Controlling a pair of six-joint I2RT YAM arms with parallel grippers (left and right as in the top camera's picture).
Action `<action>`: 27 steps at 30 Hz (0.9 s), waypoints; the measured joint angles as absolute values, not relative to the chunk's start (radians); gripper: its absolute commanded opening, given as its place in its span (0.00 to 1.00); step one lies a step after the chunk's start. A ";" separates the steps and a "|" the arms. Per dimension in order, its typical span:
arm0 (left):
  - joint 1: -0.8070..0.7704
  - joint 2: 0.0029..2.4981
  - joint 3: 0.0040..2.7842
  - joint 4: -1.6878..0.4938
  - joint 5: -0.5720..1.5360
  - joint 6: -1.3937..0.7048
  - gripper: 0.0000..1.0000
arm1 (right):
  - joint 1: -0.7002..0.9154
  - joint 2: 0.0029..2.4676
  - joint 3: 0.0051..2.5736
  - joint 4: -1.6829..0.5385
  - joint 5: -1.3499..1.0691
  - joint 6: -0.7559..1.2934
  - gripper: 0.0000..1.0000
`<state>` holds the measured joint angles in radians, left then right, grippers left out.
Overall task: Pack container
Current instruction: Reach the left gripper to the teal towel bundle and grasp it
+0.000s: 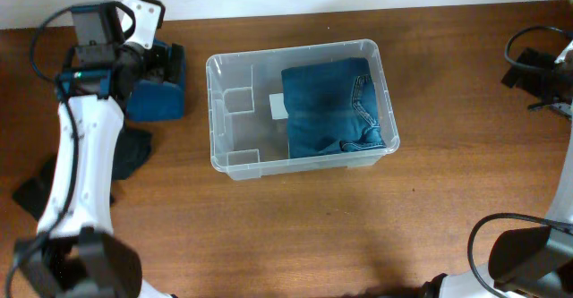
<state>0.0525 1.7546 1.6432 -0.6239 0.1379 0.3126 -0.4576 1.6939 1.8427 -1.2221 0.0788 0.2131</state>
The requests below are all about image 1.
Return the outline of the medium blue jeans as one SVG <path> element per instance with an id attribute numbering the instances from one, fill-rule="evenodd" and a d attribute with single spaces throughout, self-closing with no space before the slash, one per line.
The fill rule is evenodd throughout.
<path id="1" fill-rule="evenodd" d="M 291 67 L 281 79 L 291 158 L 386 147 L 367 59 Z"/>

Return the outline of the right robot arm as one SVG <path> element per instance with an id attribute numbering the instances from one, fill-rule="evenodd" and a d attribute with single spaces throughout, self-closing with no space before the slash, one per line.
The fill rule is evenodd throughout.
<path id="1" fill-rule="evenodd" d="M 537 107 L 552 107 L 572 114 L 572 48 L 558 56 L 526 49 L 510 59 L 503 78 L 509 87 L 520 86 L 539 98 Z M 528 228 L 503 232 L 486 264 L 474 259 L 478 231 L 488 222 L 514 219 Z M 572 155 L 565 157 L 560 182 L 544 217 L 496 213 L 479 220 L 466 247 L 469 271 L 441 274 L 423 284 L 420 297 L 570 297 L 572 295 Z"/>

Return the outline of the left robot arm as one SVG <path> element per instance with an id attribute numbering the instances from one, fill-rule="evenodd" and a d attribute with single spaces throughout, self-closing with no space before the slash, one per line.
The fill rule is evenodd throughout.
<path id="1" fill-rule="evenodd" d="M 150 156 L 148 132 L 127 121 L 184 114 L 185 53 L 156 37 L 166 8 L 158 0 L 119 0 L 65 8 L 77 38 L 60 73 L 60 140 L 36 235 L 14 245 L 12 273 L 41 297 L 156 297 L 139 255 L 114 235 L 111 183 Z"/>

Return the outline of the dark blue taped knit garment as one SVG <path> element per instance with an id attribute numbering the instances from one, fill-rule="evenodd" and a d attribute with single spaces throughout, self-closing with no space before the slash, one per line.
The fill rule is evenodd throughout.
<path id="1" fill-rule="evenodd" d="M 126 104 L 127 117 L 134 122 L 182 118 L 186 86 L 184 47 L 155 39 L 144 56 L 146 72 L 134 84 Z"/>

